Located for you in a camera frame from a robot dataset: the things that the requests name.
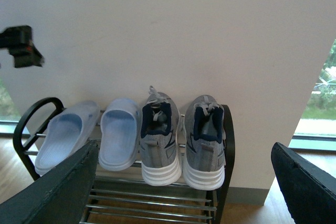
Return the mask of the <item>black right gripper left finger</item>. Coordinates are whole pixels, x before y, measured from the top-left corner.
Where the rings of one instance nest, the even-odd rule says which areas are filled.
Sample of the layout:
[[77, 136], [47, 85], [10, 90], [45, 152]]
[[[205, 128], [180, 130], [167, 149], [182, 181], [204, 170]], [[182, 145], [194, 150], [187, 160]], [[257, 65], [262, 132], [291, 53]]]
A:
[[90, 141], [27, 188], [1, 204], [1, 223], [79, 223], [97, 169]]

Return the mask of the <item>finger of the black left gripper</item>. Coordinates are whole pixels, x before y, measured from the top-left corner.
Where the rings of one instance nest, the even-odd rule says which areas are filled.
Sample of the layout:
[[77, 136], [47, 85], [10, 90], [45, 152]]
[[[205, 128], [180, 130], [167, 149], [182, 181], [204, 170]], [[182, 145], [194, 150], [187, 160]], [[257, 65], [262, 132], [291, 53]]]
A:
[[1, 49], [14, 57], [15, 68], [42, 67], [44, 57], [33, 44], [33, 30], [28, 25], [7, 27], [1, 32]]

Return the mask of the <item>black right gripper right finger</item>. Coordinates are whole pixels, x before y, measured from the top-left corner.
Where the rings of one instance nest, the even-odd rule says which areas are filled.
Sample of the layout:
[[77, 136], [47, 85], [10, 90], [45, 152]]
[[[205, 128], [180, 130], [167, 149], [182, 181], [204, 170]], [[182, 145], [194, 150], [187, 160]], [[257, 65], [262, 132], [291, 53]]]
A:
[[295, 223], [335, 223], [335, 178], [276, 142], [271, 162]]

